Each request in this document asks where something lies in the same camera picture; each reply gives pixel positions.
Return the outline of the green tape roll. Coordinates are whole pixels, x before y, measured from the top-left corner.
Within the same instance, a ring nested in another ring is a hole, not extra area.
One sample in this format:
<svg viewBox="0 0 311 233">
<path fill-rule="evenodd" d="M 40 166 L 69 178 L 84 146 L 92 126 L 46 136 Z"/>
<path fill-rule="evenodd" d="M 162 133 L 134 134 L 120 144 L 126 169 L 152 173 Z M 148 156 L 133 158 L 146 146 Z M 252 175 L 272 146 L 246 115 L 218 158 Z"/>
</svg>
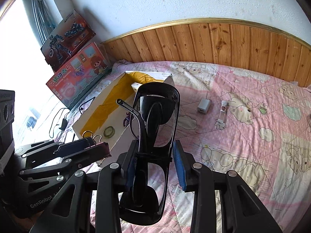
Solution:
<svg viewBox="0 0 311 233">
<path fill-rule="evenodd" d="M 103 135 L 105 138 L 112 138 L 115 134 L 115 129 L 113 126 L 108 126 L 107 128 L 105 128 Z"/>
</svg>

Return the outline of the purple toy figure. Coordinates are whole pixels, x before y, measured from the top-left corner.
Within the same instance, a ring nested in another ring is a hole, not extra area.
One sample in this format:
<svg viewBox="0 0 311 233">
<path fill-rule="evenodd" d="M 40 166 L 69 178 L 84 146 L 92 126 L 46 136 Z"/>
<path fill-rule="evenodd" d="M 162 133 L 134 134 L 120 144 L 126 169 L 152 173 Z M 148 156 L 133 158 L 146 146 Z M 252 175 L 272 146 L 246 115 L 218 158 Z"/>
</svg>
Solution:
<svg viewBox="0 0 311 233">
<path fill-rule="evenodd" d="M 130 120 L 131 120 L 131 113 L 130 112 L 127 112 L 126 113 L 126 117 L 125 119 L 123 120 L 123 126 L 124 127 L 127 127 L 129 124 L 130 124 Z"/>
</svg>

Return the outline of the small glass vial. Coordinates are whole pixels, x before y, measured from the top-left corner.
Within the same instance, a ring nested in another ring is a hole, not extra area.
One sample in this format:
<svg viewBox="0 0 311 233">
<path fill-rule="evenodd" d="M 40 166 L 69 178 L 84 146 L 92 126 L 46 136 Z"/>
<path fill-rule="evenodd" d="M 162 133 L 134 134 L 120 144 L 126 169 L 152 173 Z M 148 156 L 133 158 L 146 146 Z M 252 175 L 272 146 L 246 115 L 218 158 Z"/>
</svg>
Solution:
<svg viewBox="0 0 311 233">
<path fill-rule="evenodd" d="M 221 108 L 220 108 L 219 117 L 217 119 L 218 122 L 220 122 L 220 123 L 224 123 L 225 122 L 226 111 L 227 111 L 227 101 L 226 100 L 222 100 L 221 101 Z"/>
</svg>

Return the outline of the grey usb charger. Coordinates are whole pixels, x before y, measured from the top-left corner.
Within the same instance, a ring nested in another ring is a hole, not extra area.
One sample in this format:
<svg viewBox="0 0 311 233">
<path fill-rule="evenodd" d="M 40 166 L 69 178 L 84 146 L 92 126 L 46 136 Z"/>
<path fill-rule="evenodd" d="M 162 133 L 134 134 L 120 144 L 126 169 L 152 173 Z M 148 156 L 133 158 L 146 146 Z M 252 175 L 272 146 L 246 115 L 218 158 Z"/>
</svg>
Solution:
<svg viewBox="0 0 311 233">
<path fill-rule="evenodd" d="M 200 113 L 206 114 L 210 105 L 211 105 L 211 101 L 209 99 L 202 98 L 197 107 L 197 111 Z"/>
</svg>

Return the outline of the black safety glasses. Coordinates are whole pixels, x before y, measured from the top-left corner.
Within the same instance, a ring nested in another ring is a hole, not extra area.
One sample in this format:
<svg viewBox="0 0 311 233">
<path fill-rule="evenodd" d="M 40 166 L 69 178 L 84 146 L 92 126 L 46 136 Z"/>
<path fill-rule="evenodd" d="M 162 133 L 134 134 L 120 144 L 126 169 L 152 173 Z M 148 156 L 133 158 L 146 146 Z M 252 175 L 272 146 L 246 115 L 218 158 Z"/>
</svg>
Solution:
<svg viewBox="0 0 311 233">
<path fill-rule="evenodd" d="M 117 99 L 116 103 L 130 112 L 131 118 L 136 118 L 139 126 L 139 135 L 134 139 L 139 141 L 138 152 L 135 155 L 135 176 L 129 191 L 125 186 L 127 152 L 118 157 L 121 165 L 119 183 L 123 192 L 119 203 L 119 215 L 122 220 L 134 225 L 153 225 L 163 215 L 166 194 L 158 199 L 156 191 L 148 185 L 148 166 L 159 166 L 164 173 L 164 181 L 168 182 L 176 125 L 173 126 L 171 137 L 165 145 L 156 147 L 155 143 L 159 127 L 171 118 L 178 120 L 180 94 L 170 84 L 150 82 L 139 87 L 133 105 L 122 99 Z"/>
</svg>

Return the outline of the cream tissue pack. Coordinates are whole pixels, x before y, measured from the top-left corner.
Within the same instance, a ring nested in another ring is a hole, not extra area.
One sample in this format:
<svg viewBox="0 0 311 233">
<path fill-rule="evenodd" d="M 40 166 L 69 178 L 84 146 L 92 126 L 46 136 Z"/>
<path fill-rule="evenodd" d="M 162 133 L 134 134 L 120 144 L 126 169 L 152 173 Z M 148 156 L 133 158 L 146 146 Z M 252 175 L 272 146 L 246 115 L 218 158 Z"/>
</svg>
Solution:
<svg viewBox="0 0 311 233">
<path fill-rule="evenodd" d="M 131 84 L 131 87 L 132 87 L 132 89 L 133 89 L 133 91 L 134 91 L 135 93 L 138 91 L 138 89 L 139 89 L 140 86 L 142 86 L 142 84 L 140 84 L 140 83 L 132 83 L 132 84 Z"/>
</svg>

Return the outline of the black neckband earphones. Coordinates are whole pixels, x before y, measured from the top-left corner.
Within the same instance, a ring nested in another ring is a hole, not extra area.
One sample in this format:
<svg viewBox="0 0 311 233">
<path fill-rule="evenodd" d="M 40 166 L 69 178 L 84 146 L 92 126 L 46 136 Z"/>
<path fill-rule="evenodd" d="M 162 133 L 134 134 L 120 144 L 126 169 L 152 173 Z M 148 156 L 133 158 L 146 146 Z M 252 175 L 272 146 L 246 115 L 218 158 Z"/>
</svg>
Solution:
<svg viewBox="0 0 311 233">
<path fill-rule="evenodd" d="M 87 101 L 85 101 L 85 102 L 80 104 L 80 106 L 79 106 L 79 113 L 81 115 L 85 112 L 84 108 L 86 107 L 88 109 L 90 104 L 92 104 L 92 102 L 94 101 L 94 99 L 95 99 L 95 97 L 92 97 L 91 99 L 89 99 L 89 100 L 87 100 Z"/>
</svg>

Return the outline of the white cardboard box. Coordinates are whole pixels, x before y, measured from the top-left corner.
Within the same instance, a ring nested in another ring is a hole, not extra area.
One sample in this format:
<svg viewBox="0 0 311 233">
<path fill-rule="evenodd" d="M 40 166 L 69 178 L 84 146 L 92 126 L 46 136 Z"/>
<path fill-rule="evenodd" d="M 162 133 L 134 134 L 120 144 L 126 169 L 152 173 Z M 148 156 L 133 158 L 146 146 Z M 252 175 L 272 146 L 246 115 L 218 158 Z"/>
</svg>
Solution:
<svg viewBox="0 0 311 233">
<path fill-rule="evenodd" d="M 102 140 L 109 144 L 111 157 L 105 159 L 102 167 L 115 162 L 121 153 L 125 153 L 134 139 L 129 127 L 123 126 L 126 117 L 126 110 L 116 103 L 118 98 L 127 104 L 133 105 L 135 92 L 132 83 L 162 82 L 174 85 L 170 73 L 161 72 L 138 72 L 126 71 L 112 81 L 94 99 L 89 108 L 73 124 L 73 130 L 78 138 L 86 130 L 93 132 L 93 135 L 101 135 Z M 103 132 L 108 126 L 113 126 L 115 134 L 112 138 L 105 138 Z"/>
</svg>

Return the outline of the pink quilted bedspread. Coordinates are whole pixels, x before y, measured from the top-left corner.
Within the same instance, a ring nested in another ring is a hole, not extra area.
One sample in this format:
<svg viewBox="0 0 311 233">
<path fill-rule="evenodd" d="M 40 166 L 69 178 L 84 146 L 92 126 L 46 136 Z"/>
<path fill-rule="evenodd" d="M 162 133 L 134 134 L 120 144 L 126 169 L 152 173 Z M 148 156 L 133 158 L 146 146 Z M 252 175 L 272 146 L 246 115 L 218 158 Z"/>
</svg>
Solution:
<svg viewBox="0 0 311 233">
<path fill-rule="evenodd" d="M 310 206 L 310 91 L 270 75 L 192 62 L 121 63 L 92 92 L 126 71 L 172 75 L 181 102 L 176 139 L 211 170 L 236 171 L 283 232 Z M 211 105 L 197 111 L 202 98 Z M 217 121 L 227 101 L 225 122 Z"/>
</svg>

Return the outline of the pink toy washing machine box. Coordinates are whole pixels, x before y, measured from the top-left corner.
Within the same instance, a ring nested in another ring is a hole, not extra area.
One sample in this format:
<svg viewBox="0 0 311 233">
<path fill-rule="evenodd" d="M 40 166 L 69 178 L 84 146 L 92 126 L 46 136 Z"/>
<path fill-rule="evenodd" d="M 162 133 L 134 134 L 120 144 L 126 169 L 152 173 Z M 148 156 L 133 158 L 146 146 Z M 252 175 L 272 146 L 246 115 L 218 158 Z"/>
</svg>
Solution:
<svg viewBox="0 0 311 233">
<path fill-rule="evenodd" d="M 111 70 L 104 45 L 93 42 L 65 62 L 46 85 L 71 110 Z"/>
</svg>

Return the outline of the red robot toy box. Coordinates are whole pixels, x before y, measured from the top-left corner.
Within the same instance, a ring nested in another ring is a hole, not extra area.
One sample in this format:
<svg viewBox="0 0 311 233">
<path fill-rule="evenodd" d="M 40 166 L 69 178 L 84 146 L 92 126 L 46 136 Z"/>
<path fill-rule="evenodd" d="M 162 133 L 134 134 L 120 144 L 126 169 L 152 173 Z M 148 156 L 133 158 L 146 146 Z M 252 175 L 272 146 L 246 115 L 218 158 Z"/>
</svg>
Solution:
<svg viewBox="0 0 311 233">
<path fill-rule="evenodd" d="M 73 10 L 51 32 L 42 45 L 41 52 L 52 71 L 57 72 L 94 36 L 96 33 L 89 23 L 76 10 Z"/>
</svg>

